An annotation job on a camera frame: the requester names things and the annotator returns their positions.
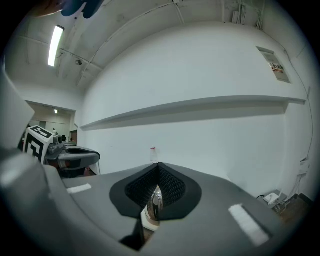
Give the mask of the wall notice panel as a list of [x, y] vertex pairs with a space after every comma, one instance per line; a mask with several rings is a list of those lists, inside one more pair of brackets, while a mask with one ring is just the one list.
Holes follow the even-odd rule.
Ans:
[[287, 84], [290, 84], [290, 78], [288, 77], [288, 74], [286, 72], [286, 69], [282, 65], [281, 61], [278, 59], [277, 55], [274, 51], [256, 46], [257, 50], [262, 54], [262, 56], [265, 58], [270, 70], [274, 74], [275, 78], [280, 81]]

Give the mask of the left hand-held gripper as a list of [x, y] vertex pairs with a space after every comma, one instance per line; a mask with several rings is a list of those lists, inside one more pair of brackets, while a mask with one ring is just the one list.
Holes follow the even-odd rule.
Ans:
[[23, 138], [23, 152], [41, 164], [57, 169], [61, 177], [84, 176], [88, 166], [101, 156], [97, 151], [77, 146], [66, 147], [60, 135], [39, 125], [28, 126]]

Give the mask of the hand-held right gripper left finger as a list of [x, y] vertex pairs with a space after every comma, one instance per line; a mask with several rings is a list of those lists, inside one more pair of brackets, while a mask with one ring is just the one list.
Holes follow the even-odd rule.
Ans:
[[46, 238], [55, 252], [159, 252], [160, 237], [144, 239], [139, 205], [129, 198], [127, 187], [145, 184], [157, 174], [156, 164], [125, 171], [73, 179], [61, 179], [46, 166]]

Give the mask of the long ceiling lamp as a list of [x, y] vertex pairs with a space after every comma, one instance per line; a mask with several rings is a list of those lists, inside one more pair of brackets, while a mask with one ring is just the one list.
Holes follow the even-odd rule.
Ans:
[[50, 46], [49, 46], [49, 54], [48, 54], [48, 65], [50, 67], [55, 66], [56, 55], [57, 55], [57, 51], [58, 51], [59, 44], [60, 44], [62, 35], [64, 33], [64, 30], [65, 29], [60, 25], [57, 25], [54, 28], [54, 31], [51, 37]]

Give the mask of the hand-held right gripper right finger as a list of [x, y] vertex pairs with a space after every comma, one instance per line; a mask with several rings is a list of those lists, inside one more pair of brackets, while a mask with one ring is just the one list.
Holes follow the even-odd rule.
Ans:
[[[286, 240], [279, 216], [231, 181], [193, 169], [169, 167], [195, 180], [202, 190], [197, 207], [185, 218], [162, 221], [147, 242], [149, 256], [272, 256]], [[242, 205], [268, 234], [255, 246], [229, 208]]]

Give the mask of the white wall power adapter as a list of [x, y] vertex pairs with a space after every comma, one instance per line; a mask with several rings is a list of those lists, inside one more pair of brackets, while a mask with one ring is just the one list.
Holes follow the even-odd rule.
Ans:
[[306, 175], [309, 172], [310, 169], [310, 160], [308, 157], [305, 157], [299, 162], [299, 175]]

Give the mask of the stainless steel pot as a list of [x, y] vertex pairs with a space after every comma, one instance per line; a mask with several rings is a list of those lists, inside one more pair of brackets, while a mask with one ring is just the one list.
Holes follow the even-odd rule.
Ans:
[[163, 209], [163, 195], [159, 186], [157, 186], [145, 207], [147, 219], [153, 223], [160, 222], [160, 212]]

